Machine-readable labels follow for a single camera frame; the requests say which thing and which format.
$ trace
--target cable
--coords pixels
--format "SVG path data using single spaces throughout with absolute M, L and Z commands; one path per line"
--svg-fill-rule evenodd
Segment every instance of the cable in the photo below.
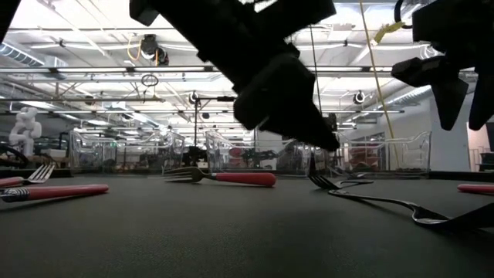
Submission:
M 14 148 L 7 147 L 5 145 L 0 145 L 0 153 L 7 155 L 7 159 L 0 158 L 0 166 L 3 166 L 3 167 L 16 167 L 16 168 L 24 169 L 29 164 L 29 159 L 24 154 L 22 154 L 20 151 L 17 151 Z M 20 161 L 11 161 L 11 160 L 9 160 L 7 153 L 13 154 Z
M 365 37 L 367 39 L 367 47 L 369 48 L 370 62 L 372 63 L 372 69 L 374 71 L 374 78 L 376 80 L 377 92 L 379 93 L 379 100 L 381 101 L 381 105 L 383 106 L 384 116 L 386 117 L 387 127 L 389 128 L 389 134 L 391 135 L 391 139 L 394 139 L 393 125 L 389 119 L 389 114 L 387 113 L 386 103 L 384 102 L 383 92 L 381 90 L 381 85 L 379 85 L 379 77 L 377 77 L 376 71 L 376 61 L 374 60 L 374 51 L 371 47 L 371 38 L 369 36 L 369 29 L 367 28 L 367 22 L 365 21 L 364 15 L 364 1 L 359 0 L 360 4 L 360 14 L 362 15 L 362 23 L 364 24 Z M 396 144 L 394 146 L 394 154 L 396 155 L 396 163 L 398 168 L 400 167 L 400 161 L 398 160 L 398 152 L 396 150 Z
M 137 61 L 139 60 L 139 57 L 140 57 L 140 46 L 142 45 L 142 39 L 139 40 L 139 49 L 137 50 L 137 57 L 134 57 L 132 56 L 132 54 L 130 54 L 130 42 L 132 42 L 132 38 L 134 36 L 131 36 L 129 38 L 129 42 L 127 43 L 127 55 L 129 56 L 130 59 L 134 60 L 134 61 Z
M 319 99 L 319 112 L 323 114 L 323 107 L 321 105 L 321 93 L 319 89 L 319 75 L 317 74 L 317 61 L 316 61 L 316 49 L 314 48 L 314 36 L 312 32 L 312 26 L 310 27 L 310 39 L 312 41 L 312 56 L 314 58 L 314 73 L 316 74 L 316 86 L 317 86 L 317 98 Z
M 401 6 L 403 5 L 403 0 L 397 0 L 396 5 L 394 5 L 394 21 L 400 23 L 401 21 Z M 411 29 L 412 25 L 406 25 L 403 23 L 401 26 L 403 29 Z

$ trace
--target fork tines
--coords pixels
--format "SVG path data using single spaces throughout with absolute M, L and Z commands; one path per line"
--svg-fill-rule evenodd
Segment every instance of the fork tines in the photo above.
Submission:
M 32 175 L 29 176 L 28 181 L 30 181 L 30 182 L 43 181 L 44 182 L 44 181 L 48 180 L 50 175 L 52 175 L 53 169 L 55 169 L 54 164 L 44 164 L 41 167 L 39 167 L 38 169 L 36 169 L 36 171 L 34 173 L 32 173 Z
M 192 176 L 190 173 L 172 173 L 163 175 L 164 181 L 168 182 L 191 182 Z
M 329 189 L 329 190 L 341 189 L 338 186 L 336 186 L 333 182 L 329 181 L 327 178 L 321 175 L 309 175 L 309 179 L 311 180 L 311 182 L 313 182 L 315 185 L 319 186 L 322 189 Z

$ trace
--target red-handled fork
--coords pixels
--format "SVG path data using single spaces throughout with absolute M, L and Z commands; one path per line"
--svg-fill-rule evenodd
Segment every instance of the red-handled fork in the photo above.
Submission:
M 183 183 L 198 182 L 203 178 L 267 187 L 272 187 L 276 183 L 276 176 L 271 173 L 218 173 L 208 175 L 196 167 L 166 171 L 163 176 L 165 181 Z
M 108 191 L 108 185 L 33 186 L 4 189 L 0 198 L 4 202 L 24 202 L 46 198 L 96 195 L 106 191 Z
M 42 184 L 48 181 L 49 176 L 52 175 L 55 165 L 48 164 L 42 165 L 29 178 L 12 177 L 12 178 L 0 178 L 0 188 L 10 188 L 22 185 L 34 185 Z
M 458 185 L 458 190 L 467 193 L 494 194 L 494 185 Z

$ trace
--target wall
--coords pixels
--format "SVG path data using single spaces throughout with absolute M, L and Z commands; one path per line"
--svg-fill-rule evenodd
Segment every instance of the wall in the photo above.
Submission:
M 470 169 L 473 171 L 478 171 L 479 164 L 482 159 L 480 154 L 484 151 L 490 151 L 489 137 L 487 134 L 487 126 L 484 125 L 478 131 L 472 131 L 467 128 L 468 139 L 469 139 L 469 155 L 470 155 Z
M 434 98 L 430 99 L 432 148 L 431 170 L 433 171 L 470 171 L 469 141 L 466 122 L 470 115 L 470 98 L 463 103 L 462 109 L 451 131 L 444 131 L 439 123 L 438 108 Z
M 416 107 L 405 107 L 404 114 L 391 114 L 390 119 L 395 138 L 415 136 L 422 131 L 431 131 L 431 160 L 433 171 L 470 171 L 469 143 L 466 122 L 469 119 L 471 96 L 465 100 L 456 125 L 444 131 L 439 123 L 438 109 L 433 97 L 423 100 Z M 358 130 L 348 131 L 350 139 L 384 132 L 391 139 L 386 118 L 378 118 L 375 125 L 359 125 Z
M 406 107 L 404 114 L 389 114 L 395 138 L 412 137 L 423 131 L 431 131 L 431 115 L 429 99 L 421 101 L 416 107 Z M 357 130 L 343 133 L 349 139 L 357 139 L 380 132 L 391 139 L 386 117 L 377 119 L 377 124 L 360 124 Z

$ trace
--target black cable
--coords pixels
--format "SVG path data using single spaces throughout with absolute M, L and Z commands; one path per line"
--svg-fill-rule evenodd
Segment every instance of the black cable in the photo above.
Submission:
M 312 32 L 312 26 L 309 25 L 310 28 L 310 39 L 312 41 L 312 55 L 314 58 L 314 73 L 316 74 L 316 86 L 317 86 L 317 98 L 319 99 L 319 111 L 322 114 L 323 113 L 323 107 L 321 105 L 321 93 L 319 89 L 319 75 L 317 74 L 317 61 L 316 61 L 316 48 L 314 46 L 314 36 Z
M 29 159 L 24 154 L 11 147 L 0 145 L 0 153 L 6 154 L 8 152 L 14 154 L 15 157 L 18 158 L 20 161 L 10 161 L 0 158 L 0 166 L 16 167 L 21 169 L 26 168 L 28 166 Z
M 394 21 L 396 23 L 401 22 L 401 6 L 403 5 L 403 0 L 397 0 L 396 5 L 394 5 Z M 403 25 L 403 29 L 411 29 L 412 25 Z

